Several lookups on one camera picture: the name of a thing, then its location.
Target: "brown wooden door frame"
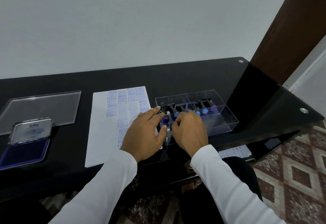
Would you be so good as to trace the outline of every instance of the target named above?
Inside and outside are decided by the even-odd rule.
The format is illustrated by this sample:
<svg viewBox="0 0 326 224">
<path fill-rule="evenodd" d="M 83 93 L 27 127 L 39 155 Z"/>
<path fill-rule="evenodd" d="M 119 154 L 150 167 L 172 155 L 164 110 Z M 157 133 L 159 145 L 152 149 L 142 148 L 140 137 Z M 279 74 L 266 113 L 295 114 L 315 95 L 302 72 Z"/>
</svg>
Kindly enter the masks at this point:
<svg viewBox="0 0 326 224">
<path fill-rule="evenodd" d="M 250 63 L 283 84 L 326 34 L 326 0 L 285 0 Z"/>
</svg>

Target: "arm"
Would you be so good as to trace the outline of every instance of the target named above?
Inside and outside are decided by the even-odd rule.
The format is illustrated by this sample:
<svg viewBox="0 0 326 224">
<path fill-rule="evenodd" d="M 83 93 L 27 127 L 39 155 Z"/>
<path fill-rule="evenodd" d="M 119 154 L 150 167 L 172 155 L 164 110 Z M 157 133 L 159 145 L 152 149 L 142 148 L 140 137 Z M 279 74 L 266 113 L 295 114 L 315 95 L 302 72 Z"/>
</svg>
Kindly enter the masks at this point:
<svg viewBox="0 0 326 224">
<path fill-rule="evenodd" d="M 285 224 L 234 175 L 212 145 L 200 148 L 190 165 L 212 194 L 225 223 Z"/>
<path fill-rule="evenodd" d="M 96 176 L 51 220 L 55 223 L 108 223 L 124 188 L 137 173 L 133 156 L 118 150 Z"/>
<path fill-rule="evenodd" d="M 107 224 L 125 187 L 137 173 L 137 163 L 156 153 L 167 134 L 166 126 L 157 136 L 155 128 L 164 116 L 152 108 L 128 128 L 120 150 L 112 151 L 96 176 L 51 220 L 50 224 Z"/>
<path fill-rule="evenodd" d="M 206 127 L 199 115 L 181 112 L 172 125 L 172 135 L 192 158 L 192 168 L 210 191 L 225 223 L 285 224 L 208 145 Z"/>
</svg>

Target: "black table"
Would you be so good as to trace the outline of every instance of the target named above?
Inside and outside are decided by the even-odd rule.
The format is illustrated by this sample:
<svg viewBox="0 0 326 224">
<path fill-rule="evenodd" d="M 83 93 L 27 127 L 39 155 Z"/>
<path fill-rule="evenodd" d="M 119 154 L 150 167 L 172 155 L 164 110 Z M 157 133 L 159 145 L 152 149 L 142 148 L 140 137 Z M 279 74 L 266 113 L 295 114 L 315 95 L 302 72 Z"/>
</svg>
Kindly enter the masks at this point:
<svg viewBox="0 0 326 224">
<path fill-rule="evenodd" d="M 101 168 L 84 167 L 93 93 L 138 86 L 146 86 L 152 107 L 156 97 L 215 89 L 239 124 L 209 143 L 218 150 L 250 143 L 256 160 L 271 152 L 264 146 L 269 138 L 286 142 L 324 119 L 242 57 L 2 79 L 0 108 L 10 98 L 41 94 L 81 90 L 81 98 L 75 123 L 52 128 L 44 161 L 0 171 L 0 201 L 82 188 Z M 7 141 L 0 136 L 0 153 Z M 152 188 L 169 185 L 185 177 L 176 168 L 187 159 L 177 145 L 164 146 L 139 164 L 139 173 L 147 173 Z"/>
</svg>

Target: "person's left hand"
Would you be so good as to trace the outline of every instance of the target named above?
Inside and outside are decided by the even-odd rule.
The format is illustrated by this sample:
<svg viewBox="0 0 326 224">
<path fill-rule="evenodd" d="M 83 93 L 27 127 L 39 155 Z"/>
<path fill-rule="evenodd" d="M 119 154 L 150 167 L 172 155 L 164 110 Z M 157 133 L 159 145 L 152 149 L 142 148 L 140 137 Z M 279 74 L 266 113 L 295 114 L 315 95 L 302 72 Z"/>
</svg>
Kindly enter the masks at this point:
<svg viewBox="0 0 326 224">
<path fill-rule="evenodd" d="M 160 107 L 157 106 L 145 113 L 139 113 L 124 136 L 120 149 L 131 154 L 137 163 L 156 153 L 165 140 L 166 125 L 161 127 L 160 132 L 155 137 L 155 128 L 164 117 L 164 113 L 156 114 L 159 110 Z"/>
</svg>

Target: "hand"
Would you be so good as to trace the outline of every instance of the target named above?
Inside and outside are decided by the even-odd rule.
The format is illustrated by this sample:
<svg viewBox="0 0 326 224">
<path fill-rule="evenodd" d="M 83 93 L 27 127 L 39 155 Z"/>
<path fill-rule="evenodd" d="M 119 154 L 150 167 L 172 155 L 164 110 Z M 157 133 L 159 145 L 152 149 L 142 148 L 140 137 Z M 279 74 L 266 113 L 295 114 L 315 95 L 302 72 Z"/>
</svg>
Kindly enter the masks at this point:
<svg viewBox="0 0 326 224">
<path fill-rule="evenodd" d="M 159 110 L 160 107 L 157 106 L 145 113 L 139 113 L 124 136 L 120 149 L 131 154 L 137 163 L 156 153 L 165 140 L 166 125 L 161 127 L 160 132 L 155 137 L 155 128 L 164 117 L 164 113 L 156 114 Z"/>
<path fill-rule="evenodd" d="M 172 124 L 172 135 L 191 158 L 200 148 L 208 145 L 206 127 L 201 117 L 193 111 L 179 113 Z"/>
</svg>

